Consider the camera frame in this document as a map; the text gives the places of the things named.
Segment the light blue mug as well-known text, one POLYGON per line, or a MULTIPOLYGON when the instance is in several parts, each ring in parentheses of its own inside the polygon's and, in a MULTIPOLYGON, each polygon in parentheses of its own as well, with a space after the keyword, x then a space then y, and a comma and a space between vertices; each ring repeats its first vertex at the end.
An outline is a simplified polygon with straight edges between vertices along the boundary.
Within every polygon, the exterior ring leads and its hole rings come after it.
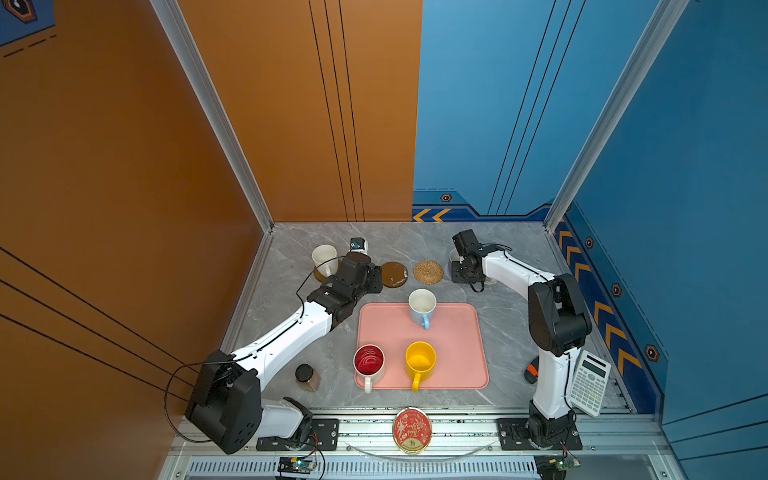
POLYGON ((429 330, 437 307, 436 296, 427 289, 414 290, 408 297, 408 306, 412 322, 429 330))

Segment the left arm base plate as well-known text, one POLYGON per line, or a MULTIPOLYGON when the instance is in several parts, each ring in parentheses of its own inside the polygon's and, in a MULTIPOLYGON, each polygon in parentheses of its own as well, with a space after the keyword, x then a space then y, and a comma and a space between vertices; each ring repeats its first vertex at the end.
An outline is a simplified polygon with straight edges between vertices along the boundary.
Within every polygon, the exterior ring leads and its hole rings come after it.
POLYGON ((259 438, 256 443, 257 451, 265 452, 309 452, 319 448, 323 452, 335 451, 339 440, 338 418, 313 419, 308 430, 308 436, 302 441, 293 441, 280 437, 259 438))

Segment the woven rattan coaster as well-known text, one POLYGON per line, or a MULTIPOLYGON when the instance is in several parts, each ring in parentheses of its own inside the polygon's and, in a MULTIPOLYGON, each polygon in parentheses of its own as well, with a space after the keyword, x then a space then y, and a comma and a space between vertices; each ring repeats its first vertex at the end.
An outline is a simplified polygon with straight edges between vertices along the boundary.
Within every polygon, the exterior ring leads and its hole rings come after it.
POLYGON ((435 285, 444 278, 444 270, 434 260, 425 260, 413 268, 414 278, 424 285, 435 285))

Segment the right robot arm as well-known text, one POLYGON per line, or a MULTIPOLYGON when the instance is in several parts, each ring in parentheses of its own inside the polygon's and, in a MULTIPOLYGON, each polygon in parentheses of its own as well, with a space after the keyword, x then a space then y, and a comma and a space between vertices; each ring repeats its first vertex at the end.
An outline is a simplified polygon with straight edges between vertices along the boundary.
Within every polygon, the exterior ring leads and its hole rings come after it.
POLYGON ((538 347, 536 390, 526 424, 529 441, 540 449, 580 449, 577 415, 567 392, 592 322, 577 280, 530 266, 500 244, 482 243, 471 229, 452 241, 460 257, 450 266, 454 283, 484 288, 493 279, 528 302, 528 329, 538 347))

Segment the cream mug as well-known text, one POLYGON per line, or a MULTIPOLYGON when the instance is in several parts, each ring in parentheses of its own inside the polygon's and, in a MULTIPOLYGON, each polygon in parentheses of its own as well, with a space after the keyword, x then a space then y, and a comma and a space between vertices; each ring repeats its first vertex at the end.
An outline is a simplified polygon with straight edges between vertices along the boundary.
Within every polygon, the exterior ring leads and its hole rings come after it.
POLYGON ((338 271, 339 259, 337 249, 328 244, 316 247, 311 254, 314 262, 314 269, 317 269, 324 276, 335 275, 338 271))

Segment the glossy dark brown coaster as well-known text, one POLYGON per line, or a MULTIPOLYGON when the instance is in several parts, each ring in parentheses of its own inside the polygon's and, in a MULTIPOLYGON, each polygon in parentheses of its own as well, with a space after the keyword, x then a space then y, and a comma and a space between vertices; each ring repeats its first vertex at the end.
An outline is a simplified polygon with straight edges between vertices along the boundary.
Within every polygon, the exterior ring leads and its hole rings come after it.
POLYGON ((408 280, 406 266, 400 262, 387 262, 381 266, 382 284, 387 288, 402 287, 408 280))

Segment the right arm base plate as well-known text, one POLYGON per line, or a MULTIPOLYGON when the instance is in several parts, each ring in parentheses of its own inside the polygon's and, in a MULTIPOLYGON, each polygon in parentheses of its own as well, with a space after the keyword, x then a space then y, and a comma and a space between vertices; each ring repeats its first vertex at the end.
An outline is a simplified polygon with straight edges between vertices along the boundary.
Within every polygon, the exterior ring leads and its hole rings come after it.
POLYGON ((524 418, 499 418, 497 434, 504 451, 583 449, 583 443, 575 426, 568 417, 545 420, 537 416, 524 418))

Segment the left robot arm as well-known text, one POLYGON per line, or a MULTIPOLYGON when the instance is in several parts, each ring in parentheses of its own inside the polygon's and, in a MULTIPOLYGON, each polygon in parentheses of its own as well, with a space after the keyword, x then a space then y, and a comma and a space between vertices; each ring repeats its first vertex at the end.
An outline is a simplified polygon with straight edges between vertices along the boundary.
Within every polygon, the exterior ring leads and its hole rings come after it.
POLYGON ((284 322, 233 353, 216 350, 200 363, 185 418, 224 453, 240 451, 254 437, 307 443, 312 412, 290 397, 268 400, 262 392, 294 357, 350 317, 361 298, 383 290, 382 268, 368 255, 351 251, 338 260, 337 272, 284 322))

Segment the yellow mug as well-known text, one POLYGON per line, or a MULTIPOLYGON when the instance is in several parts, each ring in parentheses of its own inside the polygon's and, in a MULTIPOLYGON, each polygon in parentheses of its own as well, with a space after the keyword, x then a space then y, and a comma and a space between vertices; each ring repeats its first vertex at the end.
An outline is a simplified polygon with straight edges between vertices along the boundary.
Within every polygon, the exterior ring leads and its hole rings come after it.
POLYGON ((408 346, 405 353, 405 366, 412 392, 418 392, 430 379, 436 364, 437 354, 431 344, 417 341, 408 346))

